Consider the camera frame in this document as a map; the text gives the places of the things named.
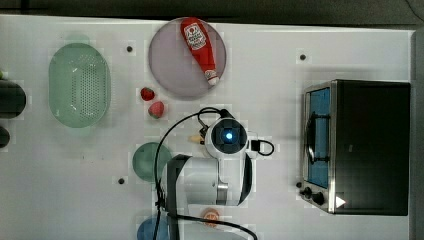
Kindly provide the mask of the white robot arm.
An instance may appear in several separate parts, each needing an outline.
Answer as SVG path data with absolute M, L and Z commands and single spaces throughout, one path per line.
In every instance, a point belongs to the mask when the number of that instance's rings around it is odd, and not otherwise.
M 238 206 L 251 191 L 253 167 L 246 153 L 248 134 L 232 117 L 221 117 L 206 131 L 208 155 L 179 154 L 162 170 L 170 240 L 248 240 L 252 234 L 239 225 L 208 227 L 205 220 L 189 215 L 189 206 Z

